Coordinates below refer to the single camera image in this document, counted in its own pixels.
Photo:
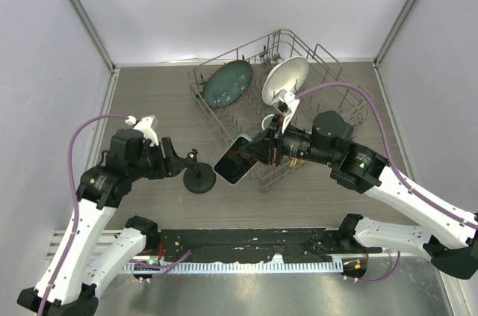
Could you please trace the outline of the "black phone stand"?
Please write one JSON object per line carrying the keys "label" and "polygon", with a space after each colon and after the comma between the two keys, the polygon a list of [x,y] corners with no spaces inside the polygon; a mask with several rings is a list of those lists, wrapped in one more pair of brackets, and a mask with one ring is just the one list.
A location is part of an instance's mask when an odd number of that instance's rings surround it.
{"label": "black phone stand", "polygon": [[192,149],[185,158],[181,159],[184,170],[184,186],[194,194],[209,192],[215,185],[217,177],[210,164],[198,161],[198,151]]}

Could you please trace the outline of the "black smartphone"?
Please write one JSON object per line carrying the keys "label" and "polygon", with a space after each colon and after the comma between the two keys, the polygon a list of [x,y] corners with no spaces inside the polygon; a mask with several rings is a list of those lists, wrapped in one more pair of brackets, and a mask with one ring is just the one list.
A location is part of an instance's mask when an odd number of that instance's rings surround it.
{"label": "black smartphone", "polygon": [[251,140],[252,138],[247,134],[239,134],[213,166],[213,171],[230,185],[236,185],[258,163],[253,157],[244,154],[241,149]]}

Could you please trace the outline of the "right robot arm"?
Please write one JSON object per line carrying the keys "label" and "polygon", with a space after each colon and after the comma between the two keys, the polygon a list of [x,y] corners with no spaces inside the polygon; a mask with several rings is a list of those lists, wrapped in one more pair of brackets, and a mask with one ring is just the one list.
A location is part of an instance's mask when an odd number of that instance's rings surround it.
{"label": "right robot arm", "polygon": [[348,214],[337,234],[343,251],[363,247],[405,252],[457,279],[470,279],[477,272],[477,215],[429,192],[391,160],[353,141],[353,127],[337,112],[318,114],[311,131],[286,126],[276,114],[240,150],[262,164],[277,166],[291,157],[326,165],[338,185],[377,199],[415,222],[405,226]]}

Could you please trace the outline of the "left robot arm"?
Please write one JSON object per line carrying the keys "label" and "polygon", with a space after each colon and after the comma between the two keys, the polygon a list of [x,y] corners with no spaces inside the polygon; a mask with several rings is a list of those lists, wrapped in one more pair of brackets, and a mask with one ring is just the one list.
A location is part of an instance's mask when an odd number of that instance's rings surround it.
{"label": "left robot arm", "polygon": [[185,159],[177,156],[168,137],[153,144],[141,131],[118,131],[101,163],[81,176],[60,247],[37,285],[20,292],[18,305],[38,315],[93,315],[105,289],[122,268],[139,253],[153,254],[160,241],[157,223],[134,216],[128,219],[118,241],[98,259],[92,259],[122,198],[140,179],[175,177],[185,167]]}

